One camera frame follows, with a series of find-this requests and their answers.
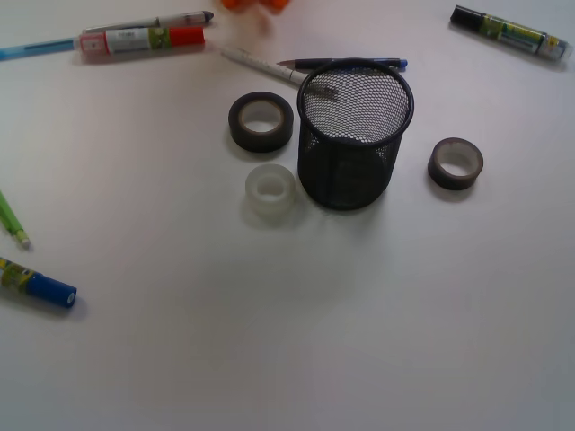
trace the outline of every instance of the black mesh pencil holder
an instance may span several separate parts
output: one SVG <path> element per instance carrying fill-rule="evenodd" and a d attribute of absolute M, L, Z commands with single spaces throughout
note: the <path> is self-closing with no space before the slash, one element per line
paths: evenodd
<path fill-rule="evenodd" d="M 389 184 L 413 116 L 405 80 L 373 61 L 336 61 L 305 79 L 297 110 L 297 173 L 307 194 L 339 210 L 376 200 Z"/>

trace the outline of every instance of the brown tape roll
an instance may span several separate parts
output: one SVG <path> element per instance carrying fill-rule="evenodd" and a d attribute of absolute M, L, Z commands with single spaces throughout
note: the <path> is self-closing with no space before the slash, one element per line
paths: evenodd
<path fill-rule="evenodd" d="M 256 131 L 246 123 L 252 119 L 272 119 L 272 130 Z M 244 150 L 269 153 L 289 142 L 294 130 L 294 111 L 289 103 L 272 92 L 251 92 L 240 97 L 230 108 L 228 123 L 234 141 Z"/>
<path fill-rule="evenodd" d="M 468 173 L 455 175 L 446 171 L 442 163 L 461 166 Z M 469 189 L 483 169 L 483 155 L 471 142 L 459 137 L 449 137 L 435 145 L 429 158 L 428 172 L 440 187 L 448 190 Z"/>

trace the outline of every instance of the tape roll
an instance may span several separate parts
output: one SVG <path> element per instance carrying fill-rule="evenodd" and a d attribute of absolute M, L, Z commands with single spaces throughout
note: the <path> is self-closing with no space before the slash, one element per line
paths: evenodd
<path fill-rule="evenodd" d="M 275 127 L 255 130 L 248 127 L 253 121 L 272 122 Z M 269 153 L 289 142 L 294 130 L 294 111 L 289 103 L 272 92 L 251 92 L 240 97 L 230 108 L 228 116 L 234 141 L 244 150 Z"/>
<path fill-rule="evenodd" d="M 245 180 L 245 196 L 256 213 L 280 215 L 294 205 L 296 180 L 279 164 L 263 164 L 251 171 Z"/>
<path fill-rule="evenodd" d="M 455 166 L 457 174 L 448 172 L 442 164 Z M 428 163 L 431 179 L 448 190 L 469 189 L 482 169 L 482 152 L 471 142 L 459 137 L 449 137 L 435 145 Z"/>

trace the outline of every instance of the white pen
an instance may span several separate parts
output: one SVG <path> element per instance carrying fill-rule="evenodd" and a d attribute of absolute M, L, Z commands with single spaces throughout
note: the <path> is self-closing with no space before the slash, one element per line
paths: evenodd
<path fill-rule="evenodd" d="M 112 25 L 101 25 L 85 29 L 83 33 L 99 33 L 107 30 L 140 29 L 145 27 L 188 27 L 190 25 L 203 24 L 214 18 L 212 12 L 200 11 L 179 13 L 170 16 L 156 16 L 148 20 L 132 22 L 120 22 Z"/>
<path fill-rule="evenodd" d="M 238 48 L 223 47 L 220 49 L 222 56 L 235 60 L 247 66 L 254 67 L 262 72 L 266 72 L 270 75 L 279 76 L 287 81 L 291 81 L 294 84 L 301 85 L 301 83 L 307 78 L 306 74 L 297 72 L 292 69 L 280 65 L 273 65 L 260 58 L 252 57 L 252 55 Z"/>

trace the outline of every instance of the green highlighter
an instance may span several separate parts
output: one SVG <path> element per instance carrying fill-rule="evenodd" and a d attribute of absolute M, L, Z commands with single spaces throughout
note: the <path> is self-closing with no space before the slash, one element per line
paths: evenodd
<path fill-rule="evenodd" d="M 22 229 L 22 225 L 14 215 L 14 212 L 6 202 L 6 198 L 0 191 L 0 222 L 6 228 L 11 235 L 14 235 L 16 239 L 20 242 L 24 249 L 30 248 L 30 240 L 28 239 L 28 235 Z"/>

